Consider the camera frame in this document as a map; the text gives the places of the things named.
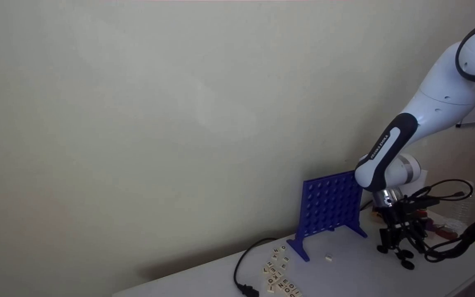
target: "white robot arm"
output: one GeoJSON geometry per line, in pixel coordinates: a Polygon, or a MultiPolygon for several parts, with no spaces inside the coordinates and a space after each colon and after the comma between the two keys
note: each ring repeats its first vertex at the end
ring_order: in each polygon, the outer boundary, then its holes
{"type": "MultiPolygon", "coordinates": [[[[408,105],[386,127],[370,153],[360,159],[355,178],[379,192],[416,180],[415,158],[399,152],[409,144],[454,126],[475,107],[475,29],[451,45],[426,75],[408,105]]],[[[377,207],[389,207],[375,201],[377,207]]]]}

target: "beige wall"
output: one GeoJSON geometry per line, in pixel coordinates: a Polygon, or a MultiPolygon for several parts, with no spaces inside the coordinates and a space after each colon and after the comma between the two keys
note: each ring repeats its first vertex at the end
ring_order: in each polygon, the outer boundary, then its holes
{"type": "MultiPolygon", "coordinates": [[[[475,0],[0,0],[0,296],[107,296],[296,225],[475,0]]],[[[475,128],[410,149],[475,181],[475,128]]]]}

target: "connect four board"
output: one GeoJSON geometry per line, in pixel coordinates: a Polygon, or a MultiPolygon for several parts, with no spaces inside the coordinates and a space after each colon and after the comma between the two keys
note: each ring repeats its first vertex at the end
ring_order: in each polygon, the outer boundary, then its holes
{"type": "Polygon", "coordinates": [[[306,261],[303,249],[306,237],[347,226],[366,238],[360,228],[359,207],[362,188],[355,181],[355,172],[348,171],[303,182],[300,222],[295,239],[287,243],[306,261]]]}

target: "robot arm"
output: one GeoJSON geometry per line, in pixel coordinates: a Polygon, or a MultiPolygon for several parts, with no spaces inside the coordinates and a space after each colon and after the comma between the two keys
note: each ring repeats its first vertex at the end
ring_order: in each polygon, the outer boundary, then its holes
{"type": "Polygon", "coordinates": [[[355,169],[358,184],[375,193],[416,180],[421,173],[419,163],[399,152],[454,126],[474,107],[475,29],[439,57],[407,106],[386,127],[369,154],[360,159],[355,169]]]}

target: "white table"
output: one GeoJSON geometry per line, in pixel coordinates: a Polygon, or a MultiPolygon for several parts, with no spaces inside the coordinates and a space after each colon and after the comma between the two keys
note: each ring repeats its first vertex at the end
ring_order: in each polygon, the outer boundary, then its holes
{"type": "MultiPolygon", "coordinates": [[[[343,226],[304,240],[311,261],[304,262],[286,244],[285,237],[254,248],[241,263],[237,279],[254,286],[261,297],[282,297],[281,292],[266,291],[261,269],[269,261],[273,248],[287,246],[290,258],[285,276],[294,282],[304,297],[443,297],[475,295],[475,243],[457,259],[429,263],[404,240],[402,248],[414,252],[415,270],[404,269],[393,253],[381,254],[379,228],[383,225],[368,219],[369,211],[360,215],[361,226],[368,238],[343,226]],[[324,259],[331,254],[331,262],[324,259]]],[[[429,245],[444,241],[427,239],[429,245]]],[[[240,253],[187,269],[185,271],[121,291],[114,297],[242,297],[232,281],[232,273],[240,253]]]]}

